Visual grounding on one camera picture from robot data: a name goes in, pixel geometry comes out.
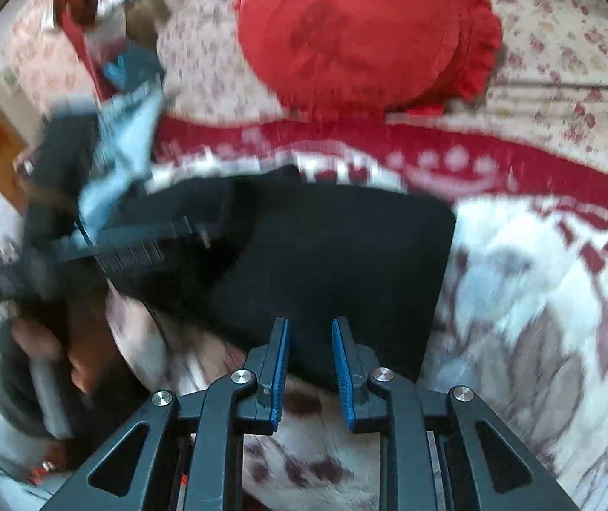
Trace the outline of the person's left hand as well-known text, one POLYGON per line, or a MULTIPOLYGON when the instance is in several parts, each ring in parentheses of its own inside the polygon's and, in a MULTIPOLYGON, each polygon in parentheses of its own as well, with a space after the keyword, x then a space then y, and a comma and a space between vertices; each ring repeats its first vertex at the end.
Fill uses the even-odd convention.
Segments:
POLYGON ((109 436, 148 394, 115 343, 104 293, 31 302, 0 327, 0 413, 25 434, 109 436))

